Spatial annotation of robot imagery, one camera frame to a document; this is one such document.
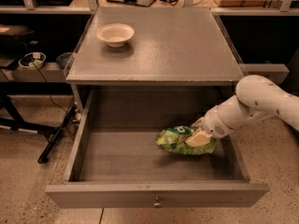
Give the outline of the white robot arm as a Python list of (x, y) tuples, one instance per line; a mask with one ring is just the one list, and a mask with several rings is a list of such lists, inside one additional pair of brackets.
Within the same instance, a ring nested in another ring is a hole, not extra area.
[(209, 109), (192, 125), (197, 130), (186, 143), (190, 147), (201, 147), (244, 124), (274, 116), (299, 130), (299, 97), (285, 92), (266, 77), (249, 75), (238, 81), (235, 95)]

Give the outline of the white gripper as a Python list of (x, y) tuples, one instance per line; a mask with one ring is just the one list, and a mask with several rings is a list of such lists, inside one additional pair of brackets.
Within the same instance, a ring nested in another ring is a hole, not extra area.
[(211, 137), (221, 139), (233, 132), (222, 120), (218, 112), (218, 106), (209, 109), (203, 117), (192, 124), (199, 128), (191, 137), (185, 140), (190, 147), (201, 147), (208, 144)]

